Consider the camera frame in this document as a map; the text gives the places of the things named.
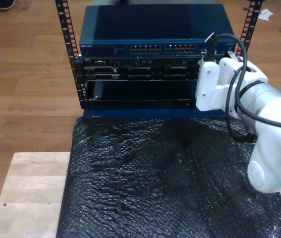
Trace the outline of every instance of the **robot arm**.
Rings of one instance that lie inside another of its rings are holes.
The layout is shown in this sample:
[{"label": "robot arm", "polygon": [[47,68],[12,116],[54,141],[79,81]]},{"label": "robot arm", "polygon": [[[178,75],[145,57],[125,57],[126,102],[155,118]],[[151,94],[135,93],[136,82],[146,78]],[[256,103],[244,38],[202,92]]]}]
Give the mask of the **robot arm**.
[{"label": "robot arm", "polygon": [[[232,76],[242,66],[237,58],[223,58],[219,64],[201,61],[196,88],[196,106],[201,111],[225,111],[227,92]],[[281,122],[281,92],[267,84],[264,73],[250,61],[241,84],[240,101],[253,114]],[[253,120],[236,106],[235,88],[229,99],[229,115],[242,119],[258,135],[248,165],[251,184],[264,193],[281,191],[281,127]]]}]

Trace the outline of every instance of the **black rack rail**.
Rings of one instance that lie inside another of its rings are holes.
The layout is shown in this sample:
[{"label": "black rack rail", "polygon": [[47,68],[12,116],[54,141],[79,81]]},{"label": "black rack rail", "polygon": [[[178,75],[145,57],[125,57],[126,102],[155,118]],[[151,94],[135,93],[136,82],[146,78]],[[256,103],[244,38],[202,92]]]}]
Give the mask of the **black rack rail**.
[{"label": "black rack rail", "polygon": [[[76,85],[76,90],[80,100],[81,108],[84,109],[85,102],[88,100],[86,89],[85,89],[85,80],[82,77],[82,65],[80,57],[78,54],[78,48],[75,40],[74,29],[72,25],[69,5],[67,0],[55,0],[56,9],[59,15],[59,20],[64,36],[65,46],[69,61],[71,64],[71,69]],[[241,40],[244,43],[246,50],[248,50],[251,38],[253,36],[256,22],[260,13],[262,1],[261,0],[251,0],[249,4],[249,9],[246,15],[246,20],[244,23]],[[238,47],[236,55],[242,55],[241,48]]]},{"label": "black rack rail", "polygon": [[[244,43],[246,51],[249,48],[251,38],[254,34],[255,26],[258,20],[258,16],[262,4],[263,4],[262,0],[250,1],[248,12],[246,15],[246,20],[244,23],[244,28],[240,36],[240,39]],[[242,51],[240,46],[237,47],[236,55],[242,56]]]}]

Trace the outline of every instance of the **cable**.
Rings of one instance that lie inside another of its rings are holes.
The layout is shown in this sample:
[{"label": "cable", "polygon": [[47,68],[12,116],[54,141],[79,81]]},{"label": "cable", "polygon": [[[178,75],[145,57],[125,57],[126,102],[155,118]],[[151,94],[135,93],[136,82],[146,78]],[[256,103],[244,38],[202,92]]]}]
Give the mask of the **cable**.
[{"label": "cable", "polygon": [[252,112],[248,111],[241,103],[240,101],[240,87],[241,87],[241,84],[243,82],[243,79],[244,79],[244,76],[245,76],[245,72],[246,72],[246,68],[247,68],[247,51],[246,51],[246,48],[243,44],[243,42],[237,38],[236,36],[234,35],[231,35],[231,34],[228,34],[228,33],[224,33],[224,34],[220,34],[220,35],[217,35],[210,43],[210,46],[207,50],[207,60],[210,61],[212,59],[212,57],[215,57],[215,45],[216,45],[216,42],[220,39],[220,38],[230,38],[230,39],[233,39],[235,40],[238,45],[241,47],[241,50],[242,50],[242,53],[243,53],[243,66],[242,66],[242,70],[241,70],[241,73],[240,73],[240,76],[239,76],[239,79],[238,79],[238,82],[237,82],[237,86],[236,86],[236,89],[235,89],[235,100],[236,100],[236,103],[237,103],[237,106],[239,107],[239,109],[247,116],[249,116],[250,118],[254,119],[254,120],[257,120],[259,122],[262,122],[262,123],[265,123],[265,124],[268,124],[268,125],[273,125],[273,126],[276,126],[276,127],[281,127],[281,122],[278,122],[278,121],[274,121],[274,120],[269,120],[269,119],[266,119],[266,118],[262,118],[262,117],[259,117],[257,116],[256,114],[253,114]]},{"label": "cable", "polygon": [[230,121],[229,121],[229,100],[230,100],[231,92],[233,90],[234,82],[235,82],[235,80],[237,78],[237,75],[241,72],[241,70],[242,70],[242,67],[240,67],[235,72],[235,74],[233,75],[233,77],[231,79],[231,82],[229,84],[229,88],[228,88],[228,92],[227,92],[227,97],[226,97],[226,103],[225,103],[225,121],[226,121],[227,129],[228,129],[228,133],[229,133],[229,135],[231,136],[231,138],[234,141],[236,141],[236,142],[249,142],[249,143],[252,143],[255,140],[255,135],[254,134],[251,134],[251,133],[248,132],[246,136],[235,136],[233,134],[233,131],[232,131],[231,126],[230,126]]}]

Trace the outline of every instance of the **black bubble wrap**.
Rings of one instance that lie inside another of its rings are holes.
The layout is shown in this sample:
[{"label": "black bubble wrap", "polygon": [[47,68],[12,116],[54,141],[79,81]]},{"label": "black bubble wrap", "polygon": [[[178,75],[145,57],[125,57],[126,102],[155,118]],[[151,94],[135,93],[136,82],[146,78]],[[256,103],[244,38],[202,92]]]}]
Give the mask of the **black bubble wrap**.
[{"label": "black bubble wrap", "polygon": [[253,146],[217,120],[80,118],[57,237],[281,238],[281,195],[248,181]]}]

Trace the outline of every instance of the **paper scrap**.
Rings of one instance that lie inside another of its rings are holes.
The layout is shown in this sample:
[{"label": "paper scrap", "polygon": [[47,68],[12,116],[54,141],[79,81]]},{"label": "paper scrap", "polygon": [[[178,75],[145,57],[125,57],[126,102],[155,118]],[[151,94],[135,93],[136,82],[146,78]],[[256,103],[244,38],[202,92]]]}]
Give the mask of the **paper scrap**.
[{"label": "paper scrap", "polygon": [[274,14],[273,12],[269,11],[268,9],[262,10],[259,14],[258,18],[264,21],[269,21],[269,17]]}]

